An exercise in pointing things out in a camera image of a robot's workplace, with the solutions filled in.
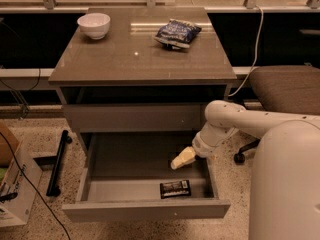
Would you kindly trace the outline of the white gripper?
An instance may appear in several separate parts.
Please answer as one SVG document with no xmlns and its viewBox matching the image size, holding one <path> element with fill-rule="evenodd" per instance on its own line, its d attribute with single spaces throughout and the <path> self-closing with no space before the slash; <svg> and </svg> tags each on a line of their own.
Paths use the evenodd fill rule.
<svg viewBox="0 0 320 240">
<path fill-rule="evenodd" d="M 213 126 L 206 122 L 188 146 L 171 162 L 171 168 L 176 170 L 195 161 L 196 155 L 201 158 L 212 156 L 214 151 L 227 139 L 238 132 L 234 127 Z"/>
</svg>

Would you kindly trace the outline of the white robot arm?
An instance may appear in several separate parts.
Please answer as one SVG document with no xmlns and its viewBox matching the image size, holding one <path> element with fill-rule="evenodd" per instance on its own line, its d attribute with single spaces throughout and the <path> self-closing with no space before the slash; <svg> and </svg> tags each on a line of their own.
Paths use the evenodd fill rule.
<svg viewBox="0 0 320 240">
<path fill-rule="evenodd" d="M 206 106 L 205 119 L 171 168 L 210 157 L 238 131 L 258 138 L 248 240 L 320 240 L 319 116 L 247 110 L 216 100 Z"/>
</svg>

